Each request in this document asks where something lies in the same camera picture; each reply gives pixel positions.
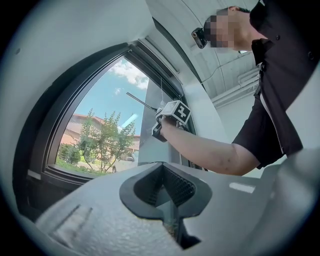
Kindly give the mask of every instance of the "ceiling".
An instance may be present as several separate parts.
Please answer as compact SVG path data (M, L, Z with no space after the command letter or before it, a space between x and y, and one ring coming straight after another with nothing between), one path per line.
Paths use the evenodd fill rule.
M182 47L211 99L239 84L238 76L256 68L253 54L231 49L216 49L208 45L199 49L191 36L217 10L240 6L251 10L258 0L146 0L151 15L174 37ZM170 62L176 71L179 63L170 54L168 42L152 32L147 39Z

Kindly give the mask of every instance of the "blue sky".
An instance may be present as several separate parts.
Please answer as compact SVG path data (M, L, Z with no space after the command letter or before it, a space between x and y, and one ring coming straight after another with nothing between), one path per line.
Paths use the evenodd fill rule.
M87 115L93 108L94 115L104 118L105 112L109 117L115 111L121 112L119 125L121 126L131 114L137 114L135 134L141 131L144 106L126 95L129 92L142 101L146 99L148 77L130 62L122 59L106 72L89 90L75 113Z

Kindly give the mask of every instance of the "window frame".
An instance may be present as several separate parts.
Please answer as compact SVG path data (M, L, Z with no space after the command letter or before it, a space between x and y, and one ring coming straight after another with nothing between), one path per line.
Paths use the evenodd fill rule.
M17 145L13 168L16 176L18 172L21 174L21 167L24 167L26 176L34 173L36 175L32 175L33 178L39 177L44 182L69 190L98 177L95 174L79 173L60 167L56 165L56 156L67 124L79 103L96 81L122 58L130 61L159 87L162 80L162 89L169 97L187 104L178 79L141 42L123 43L96 52L57 78L31 111ZM30 131L33 136L24 144ZM21 153L27 151L30 152L29 155L21 156ZM181 163L189 165L183 156Z

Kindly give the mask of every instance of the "elbow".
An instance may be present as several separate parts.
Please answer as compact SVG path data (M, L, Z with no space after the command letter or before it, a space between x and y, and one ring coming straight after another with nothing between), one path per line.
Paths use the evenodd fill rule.
M239 156L233 144L230 144L227 152L222 152L220 155L213 152L211 156L214 157L209 170L219 174L240 176Z

